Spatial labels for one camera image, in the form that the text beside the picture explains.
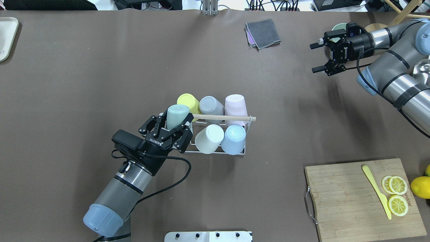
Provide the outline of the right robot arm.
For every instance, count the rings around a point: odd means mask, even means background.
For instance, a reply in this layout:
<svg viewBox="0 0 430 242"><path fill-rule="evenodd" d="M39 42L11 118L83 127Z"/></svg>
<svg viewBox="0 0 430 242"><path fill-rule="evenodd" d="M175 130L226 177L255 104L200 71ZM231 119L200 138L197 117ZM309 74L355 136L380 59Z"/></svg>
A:
<svg viewBox="0 0 430 242"><path fill-rule="evenodd" d="M429 137L429 85L408 71L429 56L429 19L368 32L355 22L345 29L325 32L310 49L329 48L326 64L312 68L313 73L328 76L347 70L345 64L356 62L357 83L370 95L386 99L413 127Z"/></svg>

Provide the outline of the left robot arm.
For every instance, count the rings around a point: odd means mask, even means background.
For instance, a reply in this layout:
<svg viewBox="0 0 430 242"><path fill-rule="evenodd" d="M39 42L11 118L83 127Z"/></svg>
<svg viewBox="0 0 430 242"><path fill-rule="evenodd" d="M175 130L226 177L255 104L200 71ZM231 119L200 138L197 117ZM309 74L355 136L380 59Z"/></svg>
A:
<svg viewBox="0 0 430 242"><path fill-rule="evenodd" d="M184 153L192 139L190 124L193 115L167 130L167 113L151 116L139 129L141 137L118 130L112 137L115 151L125 161L98 199L89 207L84 224L95 231L101 242L129 242L131 240L130 215L144 200L144 191L166 159L182 160L169 156L172 150Z"/></svg>

